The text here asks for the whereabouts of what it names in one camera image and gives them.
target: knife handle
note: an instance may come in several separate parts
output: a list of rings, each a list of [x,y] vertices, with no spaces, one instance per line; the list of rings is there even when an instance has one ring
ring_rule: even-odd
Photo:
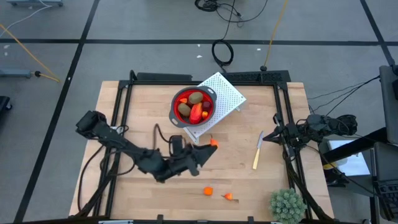
[[[254,162],[253,162],[253,169],[254,170],[257,169],[257,164],[259,163],[259,156],[260,156],[260,148],[257,148],[256,156],[255,156]]]

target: green succulent plant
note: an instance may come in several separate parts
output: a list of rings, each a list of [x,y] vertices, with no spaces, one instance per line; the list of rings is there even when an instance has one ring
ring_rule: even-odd
[[[293,189],[281,189],[271,195],[269,209],[272,216],[283,224],[298,224],[307,206]]]

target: potato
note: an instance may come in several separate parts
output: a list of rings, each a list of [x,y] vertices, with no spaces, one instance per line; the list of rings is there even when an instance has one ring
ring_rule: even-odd
[[[185,103],[180,103],[178,106],[178,112],[180,112],[182,116],[189,117],[191,114],[191,108]]]
[[[191,103],[192,105],[200,103],[202,100],[203,100],[203,94],[201,92],[194,92],[191,95],[189,95],[189,103]]]

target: yellow cable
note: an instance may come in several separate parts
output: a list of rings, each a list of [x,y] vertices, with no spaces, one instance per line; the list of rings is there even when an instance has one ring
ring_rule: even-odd
[[[275,37],[275,34],[276,34],[276,30],[278,29],[279,23],[280,23],[280,21],[282,20],[282,16],[284,15],[285,8],[286,8],[286,5],[287,5],[287,2],[288,2],[288,1],[289,1],[289,0],[285,0],[284,6],[283,6],[283,8],[282,8],[282,11],[281,11],[280,14],[279,14],[278,22],[276,22],[276,25],[275,25],[275,27],[274,27],[274,31],[272,32],[271,41],[269,42],[268,51],[267,51],[267,58],[266,58],[266,61],[264,62],[264,66],[267,65],[269,53],[271,52],[272,41],[274,40],[274,37]]]
[[[54,81],[56,81],[56,82],[60,82],[60,80],[58,80],[58,79],[56,79],[56,78],[53,78],[53,77],[51,77],[51,76],[49,76],[49,75],[42,74],[42,73],[39,73],[39,75],[40,75],[40,76],[43,76],[43,77],[45,77],[45,78],[49,78],[49,79],[51,79],[51,80],[54,80]]]
[[[53,75],[58,81],[59,78],[56,76],[47,66],[45,66],[39,59],[37,59],[18,39],[15,37],[12,33],[10,33],[2,24],[0,24],[0,27],[4,29],[4,31],[7,32],[8,35],[10,35],[37,63],[39,63],[44,69],[46,69],[49,74]]]

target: red pepper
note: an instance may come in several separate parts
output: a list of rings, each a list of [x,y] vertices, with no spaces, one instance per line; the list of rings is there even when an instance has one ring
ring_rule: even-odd
[[[191,122],[191,124],[198,124],[201,120],[201,112],[201,103],[193,105],[191,115],[189,116],[189,122]]]

